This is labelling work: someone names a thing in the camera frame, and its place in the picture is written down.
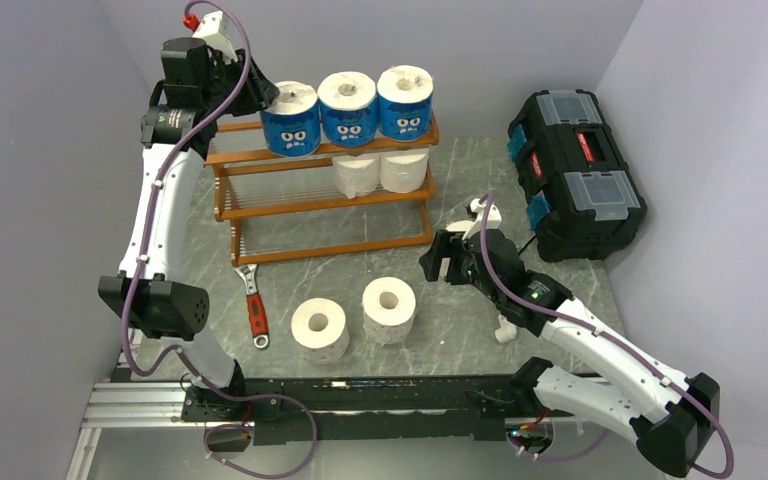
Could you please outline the white roll sideways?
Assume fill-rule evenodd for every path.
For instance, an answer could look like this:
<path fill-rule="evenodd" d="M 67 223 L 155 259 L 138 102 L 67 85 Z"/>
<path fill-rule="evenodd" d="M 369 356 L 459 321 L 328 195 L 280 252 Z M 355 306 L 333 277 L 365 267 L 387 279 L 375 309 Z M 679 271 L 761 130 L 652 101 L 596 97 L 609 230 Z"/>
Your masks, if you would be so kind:
<path fill-rule="evenodd" d="M 379 173 L 381 186 L 394 193 L 418 190 L 424 183 L 429 154 L 429 148 L 382 153 Z"/>

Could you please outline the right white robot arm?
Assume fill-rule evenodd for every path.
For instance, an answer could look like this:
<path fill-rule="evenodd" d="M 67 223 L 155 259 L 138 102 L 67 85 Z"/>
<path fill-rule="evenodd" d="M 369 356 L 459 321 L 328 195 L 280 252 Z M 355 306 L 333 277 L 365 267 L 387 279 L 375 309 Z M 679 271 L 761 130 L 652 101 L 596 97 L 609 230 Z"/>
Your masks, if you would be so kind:
<path fill-rule="evenodd" d="M 628 342 L 564 285 L 526 269 L 515 244 L 498 229 L 473 235 L 439 230 L 419 264 L 427 281 L 476 288 L 505 320 L 573 353 L 604 380 L 581 380 L 532 357 L 510 380 L 517 411 L 583 417 L 634 443 L 672 477 L 696 468 L 719 426 L 720 387 L 713 378 L 689 377 Z"/>

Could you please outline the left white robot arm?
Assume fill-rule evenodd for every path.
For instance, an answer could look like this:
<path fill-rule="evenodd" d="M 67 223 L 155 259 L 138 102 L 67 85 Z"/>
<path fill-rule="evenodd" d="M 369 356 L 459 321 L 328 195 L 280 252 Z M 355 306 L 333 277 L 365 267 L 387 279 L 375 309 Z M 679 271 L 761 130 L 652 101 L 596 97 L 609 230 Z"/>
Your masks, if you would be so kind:
<path fill-rule="evenodd" d="M 141 191 L 127 250 L 100 298 L 121 319 L 122 350 L 133 373 L 152 375 L 169 354 L 207 390 L 208 407 L 224 420 L 239 417 L 247 392 L 239 363 L 208 326 L 209 295 L 182 280 L 187 214 L 209 144 L 223 115 L 268 107 L 278 90 L 248 49 L 219 34 L 164 42 L 164 77 L 141 120 Z"/>

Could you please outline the orange wooden two-tier shelf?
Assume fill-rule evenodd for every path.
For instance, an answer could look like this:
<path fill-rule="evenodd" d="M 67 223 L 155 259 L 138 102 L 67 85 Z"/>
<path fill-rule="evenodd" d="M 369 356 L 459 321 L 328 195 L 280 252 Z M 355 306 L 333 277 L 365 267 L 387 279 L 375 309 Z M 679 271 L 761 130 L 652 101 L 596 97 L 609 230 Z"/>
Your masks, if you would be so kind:
<path fill-rule="evenodd" d="M 221 145 L 228 146 L 234 135 L 244 132 L 260 134 L 262 123 L 251 121 L 221 125 L 211 141 L 205 161 L 214 175 L 213 215 L 217 222 L 227 222 L 230 226 L 230 259 L 233 266 L 417 247 L 432 242 L 434 233 L 427 202 L 435 196 L 436 185 L 430 168 L 426 169 L 420 187 L 412 192 L 395 193 L 378 187 L 372 193 L 356 198 L 348 198 L 338 191 L 330 169 L 332 160 L 337 156 L 404 153 L 411 148 L 436 146 L 440 141 L 440 131 L 435 118 L 431 119 L 430 130 L 413 142 L 400 143 L 381 137 L 355 149 L 323 143 L 307 157 L 281 157 L 266 148 L 220 149 Z M 417 235 L 364 239 L 294 250 L 272 247 L 263 250 L 251 246 L 251 233 L 246 230 L 246 225 L 258 217 L 403 202 L 417 206 L 421 225 L 421 232 Z"/>

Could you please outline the blue roll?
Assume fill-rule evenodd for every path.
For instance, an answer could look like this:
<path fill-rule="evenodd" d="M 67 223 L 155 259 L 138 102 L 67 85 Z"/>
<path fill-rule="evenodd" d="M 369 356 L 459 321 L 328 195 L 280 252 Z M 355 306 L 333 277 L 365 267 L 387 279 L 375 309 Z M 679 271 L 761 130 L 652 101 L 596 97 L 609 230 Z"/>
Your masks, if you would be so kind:
<path fill-rule="evenodd" d="M 283 157 L 311 155 L 321 142 L 317 91 L 298 81 L 281 81 L 276 87 L 278 95 L 260 112 L 267 149 Z"/>
<path fill-rule="evenodd" d="M 377 132 L 378 98 L 375 82 L 365 73 L 337 72 L 317 89 L 323 131 L 338 146 L 356 148 L 370 143 Z"/>
<path fill-rule="evenodd" d="M 434 84 L 428 71 L 398 65 L 383 71 L 376 83 L 380 133 L 399 142 L 412 142 L 430 128 Z"/>

